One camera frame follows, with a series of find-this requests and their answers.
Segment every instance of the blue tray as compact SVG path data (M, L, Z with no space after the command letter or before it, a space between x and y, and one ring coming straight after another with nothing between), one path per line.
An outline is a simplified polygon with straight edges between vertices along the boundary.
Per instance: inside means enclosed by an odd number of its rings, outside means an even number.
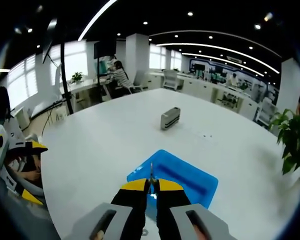
M127 181L149 179L151 162L153 162L153 174L156 179L166 179L180 184L192 204L201 204L208 209L215 195L218 179L165 150L157 151L137 167L126 177ZM148 205L156 206L156 196L149 195L147 201Z

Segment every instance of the ceiling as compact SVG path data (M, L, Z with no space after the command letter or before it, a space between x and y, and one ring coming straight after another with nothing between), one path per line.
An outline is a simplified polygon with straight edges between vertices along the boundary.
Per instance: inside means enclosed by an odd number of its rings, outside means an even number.
M35 0L23 5L12 3L9 7L6 6L4 12L11 21L0 22L0 45L2 46L4 41L10 39L4 67L11 68L27 56L42 51L41 48L37 48L37 45L42 44L52 17L64 20L65 40L75 41L88 22L107 2L107 0L72 0L63 5L51 1L42 3L41 11L38 11L40 3ZM151 43L154 44L213 45L252 56L281 72L281 62L296 56L293 46L300 48L300 14L292 16L293 6L289 8L283 9L251 2L228 1L221 4L189 0L185 4L184 1L177 3L172 0L118 0L99 17L83 39L87 41L109 38L125 39L131 34L140 33L150 36ZM188 16L188 12L193 12L193 16ZM274 17L265 22L263 19L268 12L272 12ZM256 30L254 24L261 24L261 29ZM15 27L18 27L22 34L15 33ZM28 33L26 27L32 28L33 31ZM222 58L220 55L223 54L223 58L229 56L240 59L245 61L245 66L251 69L260 73L267 72L261 78L262 80L275 82L277 86L280 84L280 74L237 53L201 46L180 47L177 45L167 48L177 51L182 49L183 53L203 54L218 58Z

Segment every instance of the window blind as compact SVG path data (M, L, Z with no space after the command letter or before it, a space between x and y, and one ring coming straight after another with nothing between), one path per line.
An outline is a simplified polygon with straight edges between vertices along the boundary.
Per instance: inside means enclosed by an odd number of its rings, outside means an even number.
M182 54L178 51L171 51L170 69L181 70Z
M11 108L38 93L36 56L32 55L18 63L7 75L7 91Z
M165 69L166 68L166 48L150 44L149 56L150 69Z
M54 63L59 66L61 63L60 59L60 45L53 46L49 53ZM50 79L51 84L55 84L56 70L57 67L53 62L50 63ZM64 45L64 66L65 66L65 78L67 81L71 80L72 75L75 72L82 72L83 75L88 75L88 61L86 52L86 42L74 41L67 42Z

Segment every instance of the small gray box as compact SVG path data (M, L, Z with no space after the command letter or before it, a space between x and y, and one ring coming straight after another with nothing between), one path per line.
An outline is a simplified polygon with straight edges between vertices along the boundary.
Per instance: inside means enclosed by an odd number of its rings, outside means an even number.
M171 108L169 111L166 111L164 114L161 115L161 129L167 130L179 122L180 119L180 108L174 107Z

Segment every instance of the black pole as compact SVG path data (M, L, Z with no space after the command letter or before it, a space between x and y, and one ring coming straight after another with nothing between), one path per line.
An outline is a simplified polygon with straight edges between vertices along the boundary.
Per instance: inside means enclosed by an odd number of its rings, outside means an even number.
M98 93L98 98L99 98L99 101L100 103L102 103L102 96L101 96L101 85L100 85L100 66L99 66L99 56L97 57L97 61L96 61L96 69L97 69L97 79L98 79L98 84L97 84L97 93Z
M60 60L61 60L61 78L62 78L62 84L63 84L63 90L64 90L64 98L66 101L66 105L69 110L69 114L73 114L74 110L72 109L72 105L70 102L71 99L71 94L68 92L68 87L67 87L67 79L66 79L66 70L65 70L65 39L63 38L61 40L60 44Z

